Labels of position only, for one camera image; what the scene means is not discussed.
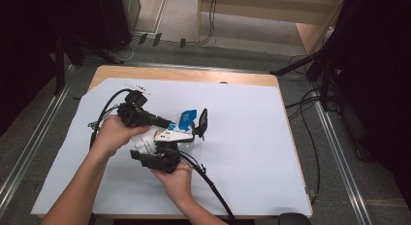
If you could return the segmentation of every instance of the blue object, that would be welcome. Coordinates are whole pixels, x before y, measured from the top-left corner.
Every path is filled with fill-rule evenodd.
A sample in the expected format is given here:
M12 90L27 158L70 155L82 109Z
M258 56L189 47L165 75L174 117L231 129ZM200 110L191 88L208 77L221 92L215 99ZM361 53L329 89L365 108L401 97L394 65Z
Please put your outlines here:
M197 117L197 110L186 111L181 114L180 121L178 122L178 128L180 130L188 131L190 129L191 122Z

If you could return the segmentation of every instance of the floor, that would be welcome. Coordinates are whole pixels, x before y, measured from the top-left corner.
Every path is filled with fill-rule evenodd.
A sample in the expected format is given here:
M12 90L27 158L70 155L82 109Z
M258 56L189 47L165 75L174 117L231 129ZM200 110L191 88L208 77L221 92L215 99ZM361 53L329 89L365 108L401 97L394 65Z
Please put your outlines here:
M292 23L249 20L235 16L215 18L215 40L211 40L207 47L189 45L186 48L180 48L180 38L192 40L194 37L193 25L191 21L189 22L193 17L191 12L177 12L178 8L182 10L185 6L191 8L193 4L190 0L167 0L158 23L157 33L163 34L162 42L158 47L153 47L152 40L148 40L142 45L133 43L131 48L125 47L115 55L124 59L130 58L125 62L125 65L130 66L150 66L152 64L174 67L198 66L255 74L267 74L269 70L282 69L301 58L300 55L304 55L297 29ZM202 34L205 36L206 18L203 18L203 22ZM67 88L67 94L62 98L61 106L42 137L37 153L31 160L31 165L27 168L9 206L1 216L0 224L38 224L40 222L39 218L30 215L30 210L42 189L42 182L47 176L54 156L64 142L71 119L77 110L79 103L77 98L86 93L96 68L107 64L88 50L85 49L83 52L86 62L82 67L70 67L72 74L69 75L72 82ZM312 88L312 83L307 82L301 74L304 71L304 68L300 68L284 77L278 77L285 105L298 102L302 95ZM5 182L14 163L28 144L43 113L47 110L47 106L53 100L51 95L53 87L54 81L51 81L21 113L9 131L0 138L2 151L0 182ZM287 113L291 115L294 111L295 109L289 109ZM320 161L321 188L313 205L314 213L310 218L311 223L411 224L410 210L403 202L391 173L378 163L364 163L357 158L355 146L342 117L336 112L323 113L321 108L315 104L304 111L303 115L317 145ZM334 136L330 134L330 129L325 128L327 122L331 123ZM315 189L318 172L307 128L300 116L290 120L290 127L307 187ZM349 197L350 188L344 180L344 171L339 165L341 160L335 157L338 149L331 141L338 143L343 160L362 196L361 202L364 202L367 215L363 219L356 214L353 199ZM276 224L277 221L276 219L258 219L255 222L258 225L266 225ZM97 224L112 224L112 221L99 218Z

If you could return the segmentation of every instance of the wooden table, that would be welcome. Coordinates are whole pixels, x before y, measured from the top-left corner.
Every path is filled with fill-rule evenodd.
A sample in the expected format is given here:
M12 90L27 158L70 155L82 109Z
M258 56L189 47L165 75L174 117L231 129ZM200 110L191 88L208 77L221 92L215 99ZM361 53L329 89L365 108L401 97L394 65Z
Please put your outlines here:
M175 111L208 108L205 141L197 139L190 154L205 164L208 177L237 218L274 218L283 212L311 216L275 76L122 66L96 71L32 214L46 214L71 180L88 151L92 131L87 124L98 117L113 93L124 88L124 79L148 88L151 94L144 109L165 118ZM109 161L94 213L106 218L184 218L152 173L131 159L133 148L128 143ZM192 186L200 204L227 217L199 175L193 174Z
M196 41L199 41L201 12L209 13L211 0L199 0ZM294 22L307 54L338 19L344 0L217 0L215 12Z

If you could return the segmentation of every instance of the gray floor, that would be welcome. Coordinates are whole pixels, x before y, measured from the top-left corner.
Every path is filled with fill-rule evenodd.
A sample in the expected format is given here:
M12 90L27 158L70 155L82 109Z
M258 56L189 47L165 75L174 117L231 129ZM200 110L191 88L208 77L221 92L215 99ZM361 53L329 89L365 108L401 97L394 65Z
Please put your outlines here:
M168 40L167 38L172 35L175 35L178 40L179 38L188 37L177 32L173 33L173 28L166 25L167 20L169 20L167 17L163 17L164 22L160 23L159 26L159 30L161 29L163 32L163 40ZM229 39L221 39L219 36L217 36L217 43L221 44L221 47L187 46L186 48L180 48L179 44L176 43L161 42L158 47L154 48L151 46L152 40L146 41L143 45L133 43L134 56L126 61L125 65L136 66L146 63L171 64L212 67L221 71L267 74L270 70L281 69L287 66L292 55L301 54L301 45L296 40L296 31L290 24L285 23L283 25L288 28L282 30L288 30L287 32L290 33L287 38L281 39L282 41L273 40L273 46L263 45L264 39L261 42L253 40L250 50L246 50L247 44L249 44L247 42L230 41ZM233 32L234 34L231 33L230 35L233 34L237 38L244 37L244 33ZM216 34L223 35L226 32L220 30ZM272 51L265 51L266 48L271 48ZM71 119L77 110L79 101L74 98L81 97L87 91L97 67L106 64L100 57L95 56L89 51L85 50L84 53L86 62L82 67L76 67L73 84L63 101L62 107L47 130L39 150L7 210L3 217L0 218L0 224L38 224L40 222L39 218L30 215L30 210L42 188L42 183L47 176L48 169L59 147L64 142ZM117 52L116 55L128 58L131 55L131 51L128 47L125 47ZM292 62L298 59L298 57L295 57L292 59ZM305 81L303 75L296 72L279 78L279 83L286 105L298 102L301 96L310 89L310 84ZM51 81L21 113L8 132L0 138L0 151L2 153L0 156L0 183L3 184L6 180L13 165L30 139L37 123L52 99L53 90L54 81ZM312 224L359 224L316 108L310 108L304 112L304 115L318 148L321 169L321 189L318 199L313 206L314 213L310 218ZM410 210L403 202L391 173L378 163L364 163L358 160L354 144L347 132L343 119L335 112L329 112L328 115L332 120L333 129L341 143L343 153L356 183L364 197L372 223L411 224ZM307 131L300 117L290 121L290 126L298 149L306 184L310 189L314 189L316 187L317 170L314 151ZM98 219L97 224L111 224L111 221ZM276 224L276 221L275 219L263 219L257 220L256 224Z

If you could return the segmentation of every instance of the hand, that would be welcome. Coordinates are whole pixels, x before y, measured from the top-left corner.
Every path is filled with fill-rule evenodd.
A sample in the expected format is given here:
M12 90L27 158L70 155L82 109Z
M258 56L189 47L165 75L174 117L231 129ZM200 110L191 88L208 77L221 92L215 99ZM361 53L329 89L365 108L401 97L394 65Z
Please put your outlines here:
M167 194L177 206L193 201L191 194L192 170L184 162L181 161L171 174L159 170L151 170L151 172L160 179Z
M126 127L118 115L110 115L104 120L93 146L111 157L115 155L119 148L128 144L132 137L143 134L148 130L148 126Z

